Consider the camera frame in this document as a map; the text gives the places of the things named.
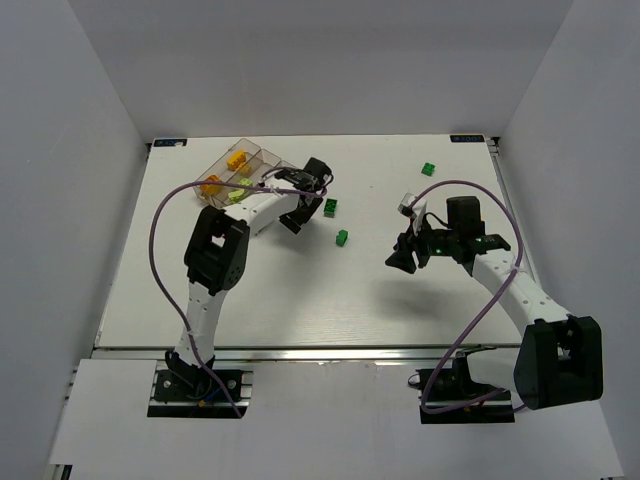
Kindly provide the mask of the green upturned 2x2 lego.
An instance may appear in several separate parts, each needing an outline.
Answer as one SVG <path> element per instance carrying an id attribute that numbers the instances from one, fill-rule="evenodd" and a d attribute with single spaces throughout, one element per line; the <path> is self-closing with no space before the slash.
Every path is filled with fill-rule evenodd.
<path id="1" fill-rule="evenodd" d="M 336 199 L 327 198 L 324 204 L 323 215 L 325 217 L 334 218 L 337 210 L 338 201 Z"/>

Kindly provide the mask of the green lego brick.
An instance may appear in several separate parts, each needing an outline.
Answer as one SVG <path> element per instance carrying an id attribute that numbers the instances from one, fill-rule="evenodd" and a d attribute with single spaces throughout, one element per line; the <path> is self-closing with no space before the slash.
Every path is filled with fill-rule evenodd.
<path id="1" fill-rule="evenodd" d="M 346 244 L 347 240 L 348 240 L 348 231 L 340 230 L 336 235 L 335 243 L 338 246 L 343 247 Z"/>

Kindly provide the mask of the orange long lego brick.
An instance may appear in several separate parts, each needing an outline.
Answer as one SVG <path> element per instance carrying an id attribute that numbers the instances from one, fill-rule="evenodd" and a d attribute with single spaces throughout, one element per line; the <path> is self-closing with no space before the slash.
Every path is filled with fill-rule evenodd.
<path id="1" fill-rule="evenodd" d="M 226 161 L 227 168 L 230 171 L 237 171 L 241 169 L 247 162 L 247 154 L 244 150 L 238 150 L 233 152 Z"/>

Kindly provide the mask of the orange round printed lego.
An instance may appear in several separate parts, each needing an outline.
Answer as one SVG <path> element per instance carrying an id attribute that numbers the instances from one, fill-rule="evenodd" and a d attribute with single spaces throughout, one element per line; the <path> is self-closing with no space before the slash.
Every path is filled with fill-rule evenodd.
<path id="1" fill-rule="evenodd" d="M 204 195 L 215 196 L 222 188 L 222 180 L 215 174 L 208 176 L 204 181 L 205 184 L 199 186 Z"/>

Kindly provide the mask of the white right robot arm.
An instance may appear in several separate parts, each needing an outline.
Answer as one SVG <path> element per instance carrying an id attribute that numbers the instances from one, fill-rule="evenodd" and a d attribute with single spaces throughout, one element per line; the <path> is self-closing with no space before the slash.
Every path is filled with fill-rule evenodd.
<path id="1" fill-rule="evenodd" d="M 477 197 L 452 197 L 446 207 L 447 220 L 435 229 L 425 203 L 406 194 L 399 211 L 410 224 L 386 265 L 413 274 L 433 257 L 453 259 L 491 294 L 521 343 L 457 351 L 450 368 L 428 377 L 428 395 L 441 391 L 481 403 L 493 391 L 512 392 L 531 410 L 600 399 L 602 331 L 596 320 L 572 314 L 517 267 L 509 243 L 486 232 Z"/>

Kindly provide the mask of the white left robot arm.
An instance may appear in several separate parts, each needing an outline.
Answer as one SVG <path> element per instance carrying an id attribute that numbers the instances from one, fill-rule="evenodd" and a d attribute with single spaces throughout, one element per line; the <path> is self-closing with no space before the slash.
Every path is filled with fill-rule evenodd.
<path id="1" fill-rule="evenodd" d="M 184 255 L 189 325 L 165 355 L 173 373 L 192 381 L 203 365 L 212 366 L 222 305 L 244 274 L 250 239 L 275 221 L 298 233 L 322 204 L 332 179 L 330 167 L 312 157 L 302 169 L 284 166 L 268 173 L 257 183 L 260 192 L 201 211 Z"/>

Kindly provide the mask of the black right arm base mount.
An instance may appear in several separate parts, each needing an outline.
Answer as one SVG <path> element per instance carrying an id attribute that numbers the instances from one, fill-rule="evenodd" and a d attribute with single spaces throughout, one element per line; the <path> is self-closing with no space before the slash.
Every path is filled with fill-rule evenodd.
<path id="1" fill-rule="evenodd" d="M 442 409 L 474 399 L 474 403 L 443 413 L 426 413 L 419 407 L 422 425 L 509 424 L 515 422 L 511 393 L 505 391 L 490 399 L 477 400 L 495 390 L 491 385 L 475 383 L 468 371 L 466 352 L 455 353 L 436 374 L 426 396 L 426 408 Z"/>

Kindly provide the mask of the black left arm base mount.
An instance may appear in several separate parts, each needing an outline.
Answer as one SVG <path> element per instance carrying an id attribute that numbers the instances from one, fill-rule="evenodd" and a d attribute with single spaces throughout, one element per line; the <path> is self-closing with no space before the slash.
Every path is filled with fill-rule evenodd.
<path id="1" fill-rule="evenodd" d="M 213 369 L 219 381 L 198 364 L 182 361 L 174 350 L 165 352 L 164 363 L 156 368 L 148 408 L 148 418 L 240 419 L 251 398 L 252 372 L 241 369 Z"/>

